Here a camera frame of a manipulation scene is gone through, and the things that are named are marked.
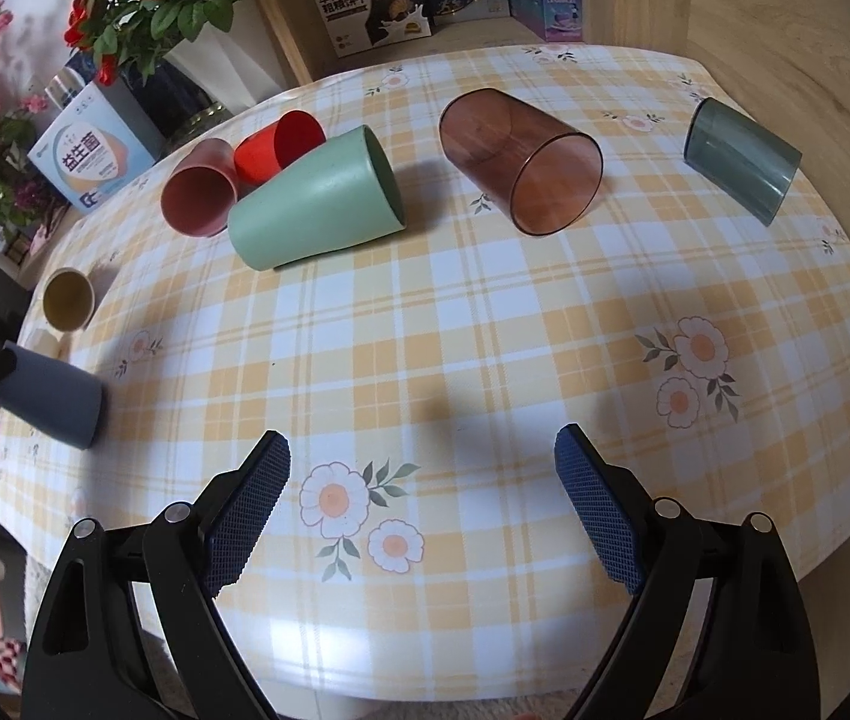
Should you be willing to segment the blue plastic cup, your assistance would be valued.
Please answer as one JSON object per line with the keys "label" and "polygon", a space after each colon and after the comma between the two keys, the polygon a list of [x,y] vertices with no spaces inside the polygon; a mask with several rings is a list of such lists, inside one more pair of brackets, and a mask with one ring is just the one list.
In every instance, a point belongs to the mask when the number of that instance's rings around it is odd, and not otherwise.
{"label": "blue plastic cup", "polygon": [[73,449],[86,450],[100,429],[106,389],[96,376],[7,341],[15,367],[0,380],[0,410]]}

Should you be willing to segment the white plastic cup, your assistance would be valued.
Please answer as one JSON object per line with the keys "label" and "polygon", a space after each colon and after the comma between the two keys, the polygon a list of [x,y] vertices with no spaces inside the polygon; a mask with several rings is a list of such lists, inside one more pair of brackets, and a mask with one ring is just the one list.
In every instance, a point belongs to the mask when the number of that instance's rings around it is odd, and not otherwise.
{"label": "white plastic cup", "polygon": [[34,328],[23,341],[23,348],[36,355],[57,359],[61,354],[61,339],[47,328]]}

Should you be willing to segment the beige plastic cup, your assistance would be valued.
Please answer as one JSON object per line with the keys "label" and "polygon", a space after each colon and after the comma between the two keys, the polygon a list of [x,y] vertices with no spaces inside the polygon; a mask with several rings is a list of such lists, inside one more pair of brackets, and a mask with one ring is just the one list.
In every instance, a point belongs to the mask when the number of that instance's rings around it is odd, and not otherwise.
{"label": "beige plastic cup", "polygon": [[77,332],[88,325],[96,309],[96,293],[89,278],[75,268],[59,268],[44,288],[44,317],[59,332]]}

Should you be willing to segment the pink plastic cup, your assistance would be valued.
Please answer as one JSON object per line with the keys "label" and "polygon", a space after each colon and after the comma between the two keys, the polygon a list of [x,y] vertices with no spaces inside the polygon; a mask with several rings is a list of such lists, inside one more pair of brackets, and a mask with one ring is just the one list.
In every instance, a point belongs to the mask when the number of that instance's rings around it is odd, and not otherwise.
{"label": "pink plastic cup", "polygon": [[173,231],[189,238],[213,238],[226,227],[238,199],[235,150],[221,138],[207,138],[171,172],[160,206]]}

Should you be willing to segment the brown transparent cup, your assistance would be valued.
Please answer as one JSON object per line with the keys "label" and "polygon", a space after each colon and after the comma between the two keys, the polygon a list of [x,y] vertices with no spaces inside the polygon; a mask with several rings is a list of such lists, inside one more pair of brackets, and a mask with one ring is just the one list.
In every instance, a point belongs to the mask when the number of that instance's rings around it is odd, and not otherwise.
{"label": "brown transparent cup", "polygon": [[602,184],[602,149],[591,135],[499,89],[449,103],[439,142],[450,164],[529,236],[571,226]]}

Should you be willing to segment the green plastic cup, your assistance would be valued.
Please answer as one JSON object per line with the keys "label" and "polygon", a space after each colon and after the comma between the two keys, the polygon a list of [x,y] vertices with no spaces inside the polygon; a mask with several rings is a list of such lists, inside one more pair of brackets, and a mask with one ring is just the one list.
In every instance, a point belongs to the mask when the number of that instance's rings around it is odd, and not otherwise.
{"label": "green plastic cup", "polygon": [[239,200],[228,216],[233,249],[256,271],[350,249],[405,227],[394,170],[366,125],[304,154]]}

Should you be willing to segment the red plastic cup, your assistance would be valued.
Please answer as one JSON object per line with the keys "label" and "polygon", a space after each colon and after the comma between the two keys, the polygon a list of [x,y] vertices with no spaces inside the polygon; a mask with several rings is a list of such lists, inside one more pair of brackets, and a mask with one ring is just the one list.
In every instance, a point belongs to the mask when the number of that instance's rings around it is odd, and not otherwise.
{"label": "red plastic cup", "polygon": [[327,140],[320,122],[306,110],[288,110],[275,122],[244,138],[235,149],[235,165],[243,184],[265,184],[285,167]]}

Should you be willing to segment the dark teal transparent cup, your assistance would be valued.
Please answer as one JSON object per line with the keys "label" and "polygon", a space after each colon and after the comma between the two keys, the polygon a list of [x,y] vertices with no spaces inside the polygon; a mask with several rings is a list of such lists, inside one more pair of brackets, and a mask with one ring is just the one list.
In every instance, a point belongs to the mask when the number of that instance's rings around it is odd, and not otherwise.
{"label": "dark teal transparent cup", "polygon": [[802,153],[748,115],[704,98],[688,127],[683,159],[770,226],[799,171]]}

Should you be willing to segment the white probiotic box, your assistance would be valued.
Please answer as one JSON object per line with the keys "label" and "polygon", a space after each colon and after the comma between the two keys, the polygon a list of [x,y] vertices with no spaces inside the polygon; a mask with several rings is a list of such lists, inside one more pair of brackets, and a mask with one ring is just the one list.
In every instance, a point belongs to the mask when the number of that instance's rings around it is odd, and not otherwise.
{"label": "white probiotic box", "polygon": [[164,138],[124,82],[89,83],[28,151],[78,213],[89,215],[161,156]]}

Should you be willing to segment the yellow plaid floral tablecloth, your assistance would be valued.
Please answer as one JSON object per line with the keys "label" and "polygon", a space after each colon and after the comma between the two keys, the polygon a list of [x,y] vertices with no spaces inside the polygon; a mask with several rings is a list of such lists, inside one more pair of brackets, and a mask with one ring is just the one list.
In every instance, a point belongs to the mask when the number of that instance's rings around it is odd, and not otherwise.
{"label": "yellow plaid floral tablecloth", "polygon": [[[529,236],[444,156],[439,119],[495,88],[591,135],[597,197]],[[0,523],[52,564],[78,518],[146,522],[275,429],[292,477],[218,601],[253,673],[381,700],[577,688],[625,611],[569,505],[553,440],[692,514],[768,514],[798,574],[850,536],[850,240],[797,179],[763,226],[683,162],[721,91],[638,49],[468,50],[349,71],[288,110],[366,125],[407,227],[283,270],[163,220],[168,164],[78,221],[52,268],[107,288],[62,355],[103,379],[77,452],[0,421]]]}

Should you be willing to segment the silver metal tin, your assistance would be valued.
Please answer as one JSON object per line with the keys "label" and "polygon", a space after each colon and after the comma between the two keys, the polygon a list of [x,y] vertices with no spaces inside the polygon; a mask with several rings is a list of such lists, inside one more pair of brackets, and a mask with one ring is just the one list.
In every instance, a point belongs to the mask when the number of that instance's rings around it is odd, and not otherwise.
{"label": "silver metal tin", "polygon": [[75,68],[62,67],[44,88],[44,94],[55,109],[64,110],[86,86],[83,75]]}

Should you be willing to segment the green gold ornate tray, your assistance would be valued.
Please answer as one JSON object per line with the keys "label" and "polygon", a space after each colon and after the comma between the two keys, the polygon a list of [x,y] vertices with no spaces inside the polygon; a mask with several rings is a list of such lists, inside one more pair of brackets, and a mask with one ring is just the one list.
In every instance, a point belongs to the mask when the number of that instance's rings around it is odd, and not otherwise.
{"label": "green gold ornate tray", "polygon": [[202,133],[229,121],[231,117],[233,117],[231,110],[221,103],[205,107],[205,109],[199,110],[197,114],[192,115],[190,119],[187,119],[184,124],[181,124],[169,135],[168,140],[166,140],[166,148],[179,148],[183,143],[190,142]]}

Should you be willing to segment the white faceted flower pot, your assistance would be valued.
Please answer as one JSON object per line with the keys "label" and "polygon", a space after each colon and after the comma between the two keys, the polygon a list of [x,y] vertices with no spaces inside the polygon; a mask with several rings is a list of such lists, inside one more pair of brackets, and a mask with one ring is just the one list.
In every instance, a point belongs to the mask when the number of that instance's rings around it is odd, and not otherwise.
{"label": "white faceted flower pot", "polygon": [[193,43],[174,47],[168,60],[231,114],[290,87],[257,0],[239,0],[230,31],[205,25]]}

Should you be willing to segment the purple small box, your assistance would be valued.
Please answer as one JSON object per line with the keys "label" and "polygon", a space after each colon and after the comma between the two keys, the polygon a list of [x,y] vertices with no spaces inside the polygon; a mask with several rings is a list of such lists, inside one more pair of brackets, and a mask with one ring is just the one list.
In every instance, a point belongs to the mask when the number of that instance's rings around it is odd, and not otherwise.
{"label": "purple small box", "polygon": [[582,0],[509,0],[511,16],[546,43],[582,41]]}

